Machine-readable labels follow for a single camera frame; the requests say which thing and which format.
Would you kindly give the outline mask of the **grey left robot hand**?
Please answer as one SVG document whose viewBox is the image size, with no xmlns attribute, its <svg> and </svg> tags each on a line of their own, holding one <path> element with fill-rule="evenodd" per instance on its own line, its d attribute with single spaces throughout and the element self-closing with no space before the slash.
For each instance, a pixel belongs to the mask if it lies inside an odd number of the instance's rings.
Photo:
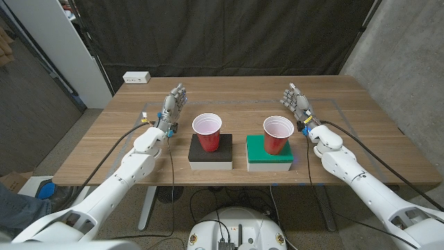
<svg viewBox="0 0 444 250">
<path fill-rule="evenodd" d="M 168 137 L 177 132 L 180 113 L 187 102 L 186 89 L 182 83 L 165 97 L 161 112 L 158 113 L 158 121 L 155 125 L 164 131 Z"/>
</svg>

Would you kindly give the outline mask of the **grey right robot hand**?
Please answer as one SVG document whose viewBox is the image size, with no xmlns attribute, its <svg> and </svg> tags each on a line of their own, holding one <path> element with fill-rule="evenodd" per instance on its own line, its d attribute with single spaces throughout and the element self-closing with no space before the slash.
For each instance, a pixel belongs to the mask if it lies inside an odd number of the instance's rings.
<svg viewBox="0 0 444 250">
<path fill-rule="evenodd" d="M 293 113 L 296 118 L 296 128 L 303 135 L 308 136 L 313 128 L 321 125 L 312 109 L 312 105 L 293 83 L 290 83 L 289 89 L 284 91 L 280 103 Z"/>
</svg>

